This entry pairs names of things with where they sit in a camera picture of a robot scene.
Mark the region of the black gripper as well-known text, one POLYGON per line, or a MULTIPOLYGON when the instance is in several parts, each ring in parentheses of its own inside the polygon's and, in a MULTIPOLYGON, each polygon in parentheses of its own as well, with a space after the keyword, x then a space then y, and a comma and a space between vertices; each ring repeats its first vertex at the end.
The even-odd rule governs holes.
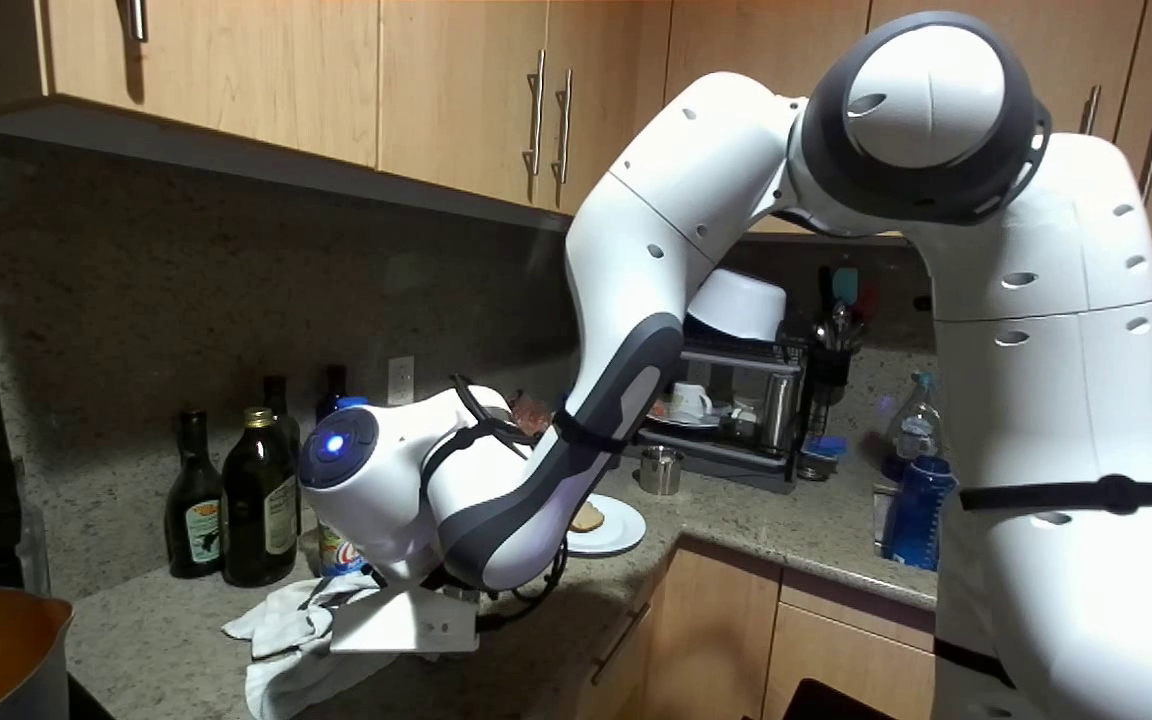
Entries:
POLYGON ((331 608, 334 657, 464 657, 478 637, 538 608, 565 579, 566 551, 556 551, 537 579, 507 593, 476 593, 447 571, 424 586, 381 579, 331 608))

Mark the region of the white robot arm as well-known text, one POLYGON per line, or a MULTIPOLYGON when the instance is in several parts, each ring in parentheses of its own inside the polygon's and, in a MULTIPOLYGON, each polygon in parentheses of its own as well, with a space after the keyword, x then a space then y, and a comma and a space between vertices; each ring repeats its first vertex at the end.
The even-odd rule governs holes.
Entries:
POLYGON ((802 96, 708 73, 609 164, 565 235, 581 367, 542 431, 453 385, 339 406, 313 511, 394 587, 510 593, 679 367, 683 311, 764 215, 892 235, 930 300, 937 720, 1152 720, 1152 225, 1122 153, 1050 127, 976 16, 912 13, 802 96))

